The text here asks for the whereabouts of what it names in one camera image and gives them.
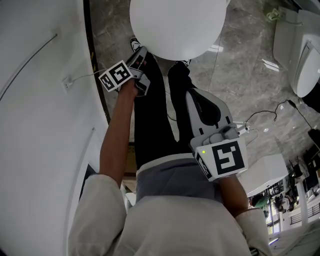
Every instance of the black pants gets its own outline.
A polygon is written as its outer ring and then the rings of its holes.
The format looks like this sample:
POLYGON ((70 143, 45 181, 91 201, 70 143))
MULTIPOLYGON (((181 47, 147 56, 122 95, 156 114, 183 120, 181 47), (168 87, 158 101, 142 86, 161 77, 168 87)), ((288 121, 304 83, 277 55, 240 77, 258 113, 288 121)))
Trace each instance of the black pants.
POLYGON ((152 56, 145 57, 144 73, 150 80, 147 95, 134 101, 134 147, 136 165, 174 154, 191 153, 190 140, 194 137, 186 104, 186 92, 195 88, 189 69, 174 65, 168 73, 171 101, 176 112, 179 141, 174 138, 167 116, 166 91, 162 73, 152 56))

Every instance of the wall outlet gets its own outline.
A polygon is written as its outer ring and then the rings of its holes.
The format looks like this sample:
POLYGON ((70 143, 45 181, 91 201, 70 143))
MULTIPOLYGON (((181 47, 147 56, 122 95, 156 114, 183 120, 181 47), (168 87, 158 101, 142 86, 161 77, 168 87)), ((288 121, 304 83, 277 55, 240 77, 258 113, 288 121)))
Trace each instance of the wall outlet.
POLYGON ((62 86, 65 89, 65 91, 68 93, 72 86, 74 84, 74 81, 71 78, 71 75, 67 75, 65 79, 62 80, 62 86))

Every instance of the black and white sneaker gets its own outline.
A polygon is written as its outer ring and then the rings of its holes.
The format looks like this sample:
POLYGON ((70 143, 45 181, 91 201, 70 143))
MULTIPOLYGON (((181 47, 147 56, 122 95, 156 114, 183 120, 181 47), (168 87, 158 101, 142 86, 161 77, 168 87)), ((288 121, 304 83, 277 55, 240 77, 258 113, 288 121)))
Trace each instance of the black and white sneaker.
POLYGON ((141 43, 139 43, 138 39, 135 37, 130 40, 130 44, 133 52, 136 52, 142 46, 141 43))
POLYGON ((186 67, 188 67, 190 65, 191 59, 176 61, 174 65, 178 64, 179 62, 183 63, 186 67))

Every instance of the beige shirt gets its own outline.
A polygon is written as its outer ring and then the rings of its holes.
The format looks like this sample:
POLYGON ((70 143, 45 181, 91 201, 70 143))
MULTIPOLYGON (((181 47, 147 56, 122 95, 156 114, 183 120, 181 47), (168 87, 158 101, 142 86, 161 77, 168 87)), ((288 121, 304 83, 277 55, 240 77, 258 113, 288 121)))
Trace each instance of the beige shirt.
POLYGON ((70 256, 272 255, 261 209, 236 218, 219 202, 146 196, 126 213, 117 183, 87 179, 69 234, 70 256))

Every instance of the white pillar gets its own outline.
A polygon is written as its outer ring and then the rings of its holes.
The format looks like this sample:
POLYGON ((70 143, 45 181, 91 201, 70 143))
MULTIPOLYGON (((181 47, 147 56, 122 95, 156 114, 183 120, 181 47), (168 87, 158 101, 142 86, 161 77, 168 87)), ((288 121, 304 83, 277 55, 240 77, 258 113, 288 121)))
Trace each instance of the white pillar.
POLYGON ((299 194, 299 204, 301 209, 301 223, 302 223, 302 226, 305 226, 308 224, 308 207, 307 207, 307 199, 306 199, 304 184, 302 183, 302 181, 296 184, 296 188, 299 194))

